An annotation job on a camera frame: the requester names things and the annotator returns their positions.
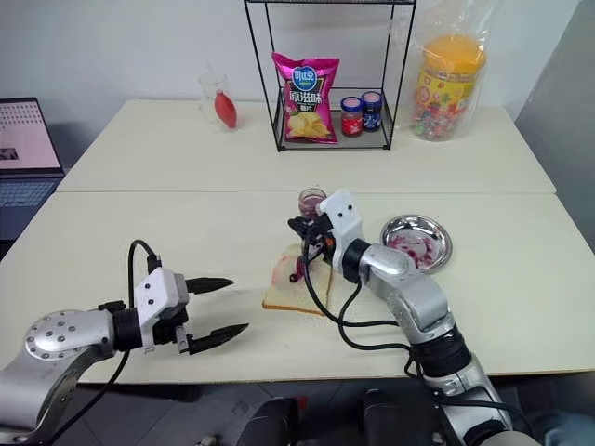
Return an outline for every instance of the metal plate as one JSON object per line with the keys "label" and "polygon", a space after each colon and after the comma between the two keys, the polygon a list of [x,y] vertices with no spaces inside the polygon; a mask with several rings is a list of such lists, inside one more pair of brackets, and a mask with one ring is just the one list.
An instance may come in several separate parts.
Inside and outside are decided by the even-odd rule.
{"label": "metal plate", "polygon": [[410,255],[422,272],[441,268],[453,253],[448,232],[426,216],[396,216],[382,228],[380,242]]}

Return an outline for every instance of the floor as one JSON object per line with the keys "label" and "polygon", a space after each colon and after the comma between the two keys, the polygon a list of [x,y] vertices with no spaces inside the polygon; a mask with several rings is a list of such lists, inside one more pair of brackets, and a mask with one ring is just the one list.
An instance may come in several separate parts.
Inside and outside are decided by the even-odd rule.
{"label": "floor", "polygon": [[[215,434],[221,445],[232,446],[260,404],[283,396],[303,397],[305,401],[305,410],[300,412],[301,434],[304,439],[317,439],[306,444],[364,446],[357,414],[358,400],[368,388],[385,390],[406,407],[402,426],[413,426],[416,432],[410,446],[432,444],[436,421],[418,383],[364,379],[202,386],[201,397],[195,402],[108,393],[56,445],[193,446]],[[498,386],[498,391],[505,402],[517,406],[522,395],[522,407],[531,407],[532,411],[547,405],[595,416],[595,374],[523,379],[516,386]],[[94,392],[77,389],[64,420],[83,407]]]}

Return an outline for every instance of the bread slice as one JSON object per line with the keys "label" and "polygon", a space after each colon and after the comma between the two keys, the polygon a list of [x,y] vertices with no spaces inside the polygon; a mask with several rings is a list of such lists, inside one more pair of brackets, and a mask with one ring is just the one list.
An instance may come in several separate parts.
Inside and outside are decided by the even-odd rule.
{"label": "bread slice", "polygon": [[[271,287],[265,294],[262,307],[265,309],[301,311],[323,316],[323,313],[314,304],[308,288],[306,288],[304,278],[302,277],[294,283],[289,281],[289,276],[295,272],[300,252],[300,244],[292,244],[285,249],[279,263],[272,271]],[[310,263],[309,272],[312,286],[316,290],[318,298],[326,307],[332,269],[323,262],[321,257],[318,257]]]}

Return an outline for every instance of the red object in cup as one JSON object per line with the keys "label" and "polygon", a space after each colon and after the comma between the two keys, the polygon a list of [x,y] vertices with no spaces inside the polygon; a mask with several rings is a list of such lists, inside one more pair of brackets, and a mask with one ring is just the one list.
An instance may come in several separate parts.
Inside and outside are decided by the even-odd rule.
{"label": "red object in cup", "polygon": [[227,127],[235,127],[238,119],[235,106],[233,105],[233,102],[231,102],[231,99],[229,99],[221,90],[217,90],[217,95],[215,96],[215,112]]}

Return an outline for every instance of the pink chip bag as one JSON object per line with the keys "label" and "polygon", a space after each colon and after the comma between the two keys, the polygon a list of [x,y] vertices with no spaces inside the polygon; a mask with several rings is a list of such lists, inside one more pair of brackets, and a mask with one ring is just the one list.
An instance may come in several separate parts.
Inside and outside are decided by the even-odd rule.
{"label": "pink chip bag", "polygon": [[338,59],[291,60],[272,53],[272,61],[285,79],[285,139],[337,143],[328,93]]}

